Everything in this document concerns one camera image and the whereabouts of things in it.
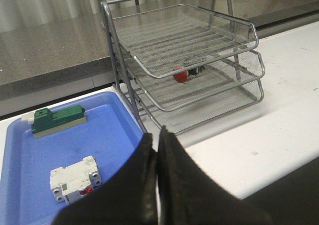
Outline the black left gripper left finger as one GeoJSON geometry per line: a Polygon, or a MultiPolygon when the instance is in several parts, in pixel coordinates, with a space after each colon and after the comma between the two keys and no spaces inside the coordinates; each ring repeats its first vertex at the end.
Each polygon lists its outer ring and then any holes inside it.
{"type": "Polygon", "coordinates": [[[106,183],[62,209],[55,225],[156,225],[157,154],[145,133],[136,150],[106,183]]]}

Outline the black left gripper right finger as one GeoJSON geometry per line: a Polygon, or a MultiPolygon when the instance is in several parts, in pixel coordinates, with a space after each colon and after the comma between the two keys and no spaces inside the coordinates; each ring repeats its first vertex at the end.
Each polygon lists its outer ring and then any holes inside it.
{"type": "Polygon", "coordinates": [[[270,225],[265,211],[215,183],[188,155],[174,133],[162,127],[158,145],[162,225],[270,225]]]}

